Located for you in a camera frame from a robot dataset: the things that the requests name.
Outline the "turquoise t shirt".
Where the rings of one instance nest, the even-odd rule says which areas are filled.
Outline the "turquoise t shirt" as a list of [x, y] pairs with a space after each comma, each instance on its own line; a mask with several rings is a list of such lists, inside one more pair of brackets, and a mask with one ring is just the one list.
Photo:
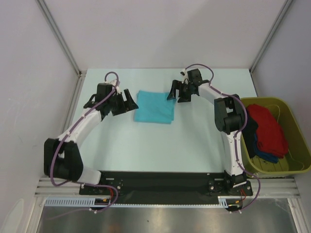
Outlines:
[[142, 123], [171, 124], [174, 120], [176, 99], [167, 100], [167, 93], [140, 90], [137, 93], [138, 109], [134, 113], [134, 121]]

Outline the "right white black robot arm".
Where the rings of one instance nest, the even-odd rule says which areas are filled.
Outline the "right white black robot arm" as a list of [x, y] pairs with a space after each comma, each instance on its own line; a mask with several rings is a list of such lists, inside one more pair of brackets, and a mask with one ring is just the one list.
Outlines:
[[204, 80], [199, 69], [180, 72], [183, 80], [173, 80], [167, 100], [190, 102], [192, 95], [208, 100], [214, 106], [214, 122], [221, 133], [225, 147], [224, 189], [230, 195], [237, 194], [247, 183], [242, 164], [241, 135], [247, 124], [247, 111], [237, 94], [229, 95], [215, 88], [210, 80]]

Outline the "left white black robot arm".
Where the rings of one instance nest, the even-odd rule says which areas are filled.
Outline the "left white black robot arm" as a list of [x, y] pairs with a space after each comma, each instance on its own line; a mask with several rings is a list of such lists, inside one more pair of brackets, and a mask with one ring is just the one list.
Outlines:
[[83, 164], [80, 147], [91, 131], [103, 119], [138, 109], [128, 89], [120, 91], [116, 84], [100, 83], [97, 92], [83, 106], [78, 120], [57, 138], [44, 143], [44, 173], [51, 180], [60, 178], [66, 182], [90, 184], [97, 194], [107, 190], [107, 181], [101, 172]]

